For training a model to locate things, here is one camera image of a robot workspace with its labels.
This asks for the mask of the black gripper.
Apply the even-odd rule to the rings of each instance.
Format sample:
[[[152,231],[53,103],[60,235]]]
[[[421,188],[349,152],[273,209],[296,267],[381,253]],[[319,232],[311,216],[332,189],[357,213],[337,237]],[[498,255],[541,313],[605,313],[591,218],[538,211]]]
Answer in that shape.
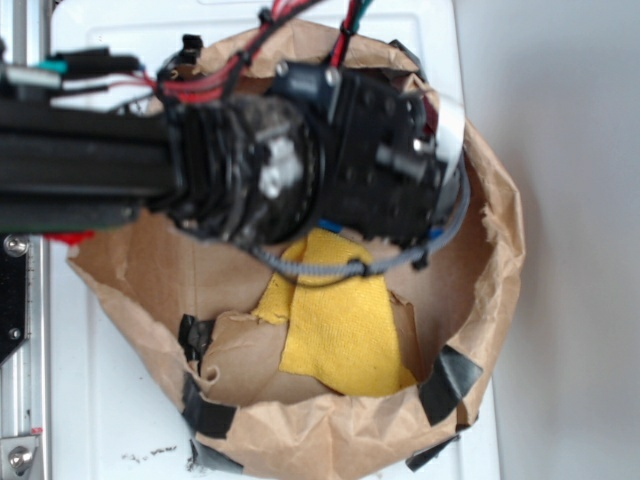
[[[272,92],[305,116],[323,162],[315,214],[398,246],[448,221],[460,180],[425,131],[424,99],[353,70],[280,63]]]

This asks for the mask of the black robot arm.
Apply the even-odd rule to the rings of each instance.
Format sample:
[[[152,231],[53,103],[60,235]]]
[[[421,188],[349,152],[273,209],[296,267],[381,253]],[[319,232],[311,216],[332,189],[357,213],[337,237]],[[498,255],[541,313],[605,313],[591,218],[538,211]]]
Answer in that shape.
[[[110,228],[145,209],[241,249],[323,220],[409,247],[445,226],[462,192],[424,100],[354,71],[283,62],[262,95],[150,117],[53,107],[60,83],[1,68],[5,233]]]

